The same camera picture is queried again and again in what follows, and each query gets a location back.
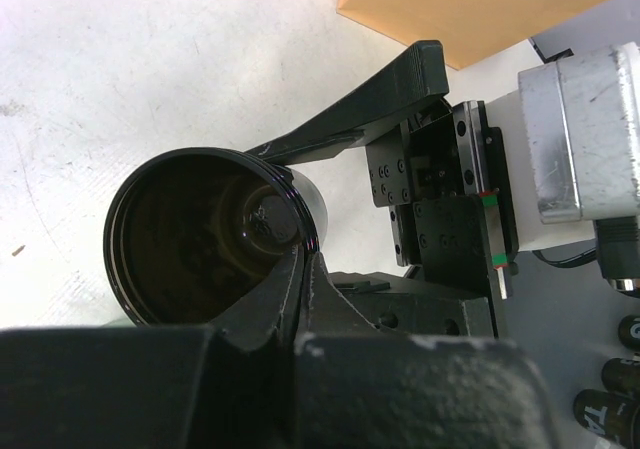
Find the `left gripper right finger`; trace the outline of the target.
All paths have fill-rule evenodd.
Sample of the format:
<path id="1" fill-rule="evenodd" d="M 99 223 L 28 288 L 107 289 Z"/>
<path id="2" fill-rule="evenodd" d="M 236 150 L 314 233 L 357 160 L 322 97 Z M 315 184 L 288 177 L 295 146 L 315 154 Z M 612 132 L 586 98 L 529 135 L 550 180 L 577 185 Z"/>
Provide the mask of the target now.
<path id="1" fill-rule="evenodd" d="M 295 130 L 248 153 L 275 165 L 331 159 L 379 139 L 421 111 L 442 105 L 448 93 L 442 44 L 420 40 Z"/>

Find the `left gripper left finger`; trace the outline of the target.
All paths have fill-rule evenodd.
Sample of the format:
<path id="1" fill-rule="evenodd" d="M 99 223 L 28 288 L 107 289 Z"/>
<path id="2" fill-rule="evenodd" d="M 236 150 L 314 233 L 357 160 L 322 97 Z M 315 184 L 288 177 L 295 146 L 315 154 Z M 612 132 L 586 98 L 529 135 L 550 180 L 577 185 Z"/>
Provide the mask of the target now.
<path id="1" fill-rule="evenodd" d="M 332 282 L 323 255 L 307 256 L 300 246 L 207 326 L 210 354 L 327 354 L 389 344 L 390 333 Z"/>

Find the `black takeout coffee cup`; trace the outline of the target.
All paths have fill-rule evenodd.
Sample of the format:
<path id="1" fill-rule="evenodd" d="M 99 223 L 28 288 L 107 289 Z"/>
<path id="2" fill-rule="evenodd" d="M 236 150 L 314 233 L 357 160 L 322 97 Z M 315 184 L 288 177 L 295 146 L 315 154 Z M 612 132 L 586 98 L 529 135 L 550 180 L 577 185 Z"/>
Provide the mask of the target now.
<path id="1" fill-rule="evenodd" d="M 135 169 L 112 199 L 103 258 L 135 325 L 213 320 L 300 245 L 321 248 L 328 210 L 318 188 L 282 164 L 190 147 Z"/>

